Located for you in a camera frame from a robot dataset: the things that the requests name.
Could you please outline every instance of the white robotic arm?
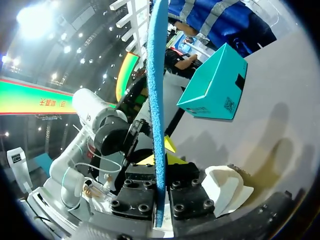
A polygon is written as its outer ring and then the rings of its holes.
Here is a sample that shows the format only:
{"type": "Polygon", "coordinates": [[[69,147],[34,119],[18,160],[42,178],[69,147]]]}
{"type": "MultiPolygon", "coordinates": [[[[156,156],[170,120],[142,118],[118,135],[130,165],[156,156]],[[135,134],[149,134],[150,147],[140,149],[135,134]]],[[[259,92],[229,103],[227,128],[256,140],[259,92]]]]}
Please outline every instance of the white robotic arm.
{"type": "Polygon", "coordinates": [[[82,129],[50,166],[50,176],[62,186],[61,199],[69,207],[76,207],[83,189],[85,177],[75,169],[75,164],[85,162],[88,151],[87,141],[94,140],[97,130],[108,116],[116,116],[127,122],[123,112],[114,110],[105,101],[88,89],[78,90],[72,98],[82,129]]]}
{"type": "Polygon", "coordinates": [[[66,190],[72,192],[75,197],[80,197],[85,177],[74,169],[74,165],[83,160],[79,148],[87,148],[88,132],[83,127],[69,146],[61,155],[52,162],[50,176],[66,190]]]}

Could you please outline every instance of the red stripe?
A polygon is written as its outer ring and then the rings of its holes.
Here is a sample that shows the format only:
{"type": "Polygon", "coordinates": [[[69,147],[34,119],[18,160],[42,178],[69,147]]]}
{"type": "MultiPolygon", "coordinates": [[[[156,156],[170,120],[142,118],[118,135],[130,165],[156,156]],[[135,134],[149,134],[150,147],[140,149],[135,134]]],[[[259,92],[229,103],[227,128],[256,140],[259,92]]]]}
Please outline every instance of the red stripe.
{"type": "Polygon", "coordinates": [[[0,115],[76,114],[76,112],[0,112],[0,115]]]}
{"type": "Polygon", "coordinates": [[[64,93],[64,92],[60,92],[57,90],[51,90],[51,89],[46,89],[46,88],[42,88],[42,87],[38,87],[38,86],[32,86],[32,85],[28,85],[28,84],[24,84],[24,83],[20,83],[20,82],[15,82],[15,81],[7,80],[7,79],[0,79],[0,81],[4,82],[4,83],[24,86],[24,87],[31,88],[31,89],[39,89],[39,90],[43,90],[46,92],[51,92],[51,93],[56,93],[56,94],[61,94],[61,95],[66,95],[66,96],[71,96],[71,97],[73,96],[72,93],[64,93]]]}

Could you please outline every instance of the reflective stripe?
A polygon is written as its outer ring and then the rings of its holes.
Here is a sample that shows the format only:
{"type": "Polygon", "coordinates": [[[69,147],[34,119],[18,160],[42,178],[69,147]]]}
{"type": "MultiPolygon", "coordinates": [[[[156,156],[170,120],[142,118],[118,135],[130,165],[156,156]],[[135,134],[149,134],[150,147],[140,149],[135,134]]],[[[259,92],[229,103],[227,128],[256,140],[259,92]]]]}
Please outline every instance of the reflective stripe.
{"type": "Polygon", "coordinates": [[[196,0],[185,0],[185,3],[183,5],[183,8],[180,12],[179,20],[186,23],[187,17],[191,13],[192,9],[194,8],[196,0]]]}
{"type": "Polygon", "coordinates": [[[207,36],[217,19],[228,7],[240,2],[240,0],[222,0],[217,2],[211,9],[209,16],[206,18],[199,32],[207,36]]]}
{"type": "Polygon", "coordinates": [[[179,21],[181,21],[181,19],[180,19],[180,17],[179,16],[177,16],[177,15],[174,15],[174,14],[172,14],[172,13],[168,13],[168,17],[169,18],[173,18],[173,19],[176,19],[176,20],[179,20],[179,21]]]}

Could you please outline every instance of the yellow object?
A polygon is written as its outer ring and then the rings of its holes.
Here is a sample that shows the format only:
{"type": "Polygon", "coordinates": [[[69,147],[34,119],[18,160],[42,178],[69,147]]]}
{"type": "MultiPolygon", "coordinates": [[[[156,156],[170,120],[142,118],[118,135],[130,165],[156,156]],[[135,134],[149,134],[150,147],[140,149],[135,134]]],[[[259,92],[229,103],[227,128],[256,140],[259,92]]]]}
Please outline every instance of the yellow object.
{"type": "Polygon", "coordinates": [[[168,149],[169,151],[175,153],[177,151],[176,146],[172,142],[169,136],[164,137],[164,148],[168,149]]]}
{"type": "MultiPolygon", "coordinates": [[[[173,165],[173,164],[188,164],[186,161],[183,161],[182,159],[171,155],[170,153],[166,153],[166,160],[168,162],[168,165],[173,165]]],[[[137,165],[155,165],[155,155],[148,156],[146,159],[140,161],[137,163],[137,165]]]]}
{"type": "Polygon", "coordinates": [[[186,161],[183,161],[182,159],[171,155],[170,153],[166,153],[166,160],[168,162],[168,165],[173,164],[188,164],[186,161]]]}
{"type": "Polygon", "coordinates": [[[152,154],[151,156],[148,156],[145,160],[142,160],[137,163],[137,165],[146,165],[146,164],[155,165],[155,155],[152,154]]]}

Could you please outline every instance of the white device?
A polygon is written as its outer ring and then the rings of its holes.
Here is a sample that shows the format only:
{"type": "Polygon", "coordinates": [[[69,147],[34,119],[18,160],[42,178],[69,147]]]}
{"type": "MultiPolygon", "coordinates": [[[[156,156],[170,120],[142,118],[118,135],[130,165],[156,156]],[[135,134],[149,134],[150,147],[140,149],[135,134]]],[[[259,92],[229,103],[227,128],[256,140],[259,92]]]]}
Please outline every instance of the white device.
{"type": "Polygon", "coordinates": [[[123,112],[110,107],[86,88],[79,89],[73,95],[72,106],[79,116],[82,129],[61,155],[52,162],[49,171],[51,178],[62,186],[61,200],[69,209],[77,207],[80,202],[85,177],[75,169],[75,165],[84,159],[83,154],[84,150],[88,150],[89,138],[94,140],[95,133],[108,116],[120,117],[127,122],[123,112]]]}
{"type": "Polygon", "coordinates": [[[9,150],[6,152],[6,157],[21,191],[24,194],[31,192],[33,185],[29,175],[26,154],[23,149],[17,147],[9,150]]]}

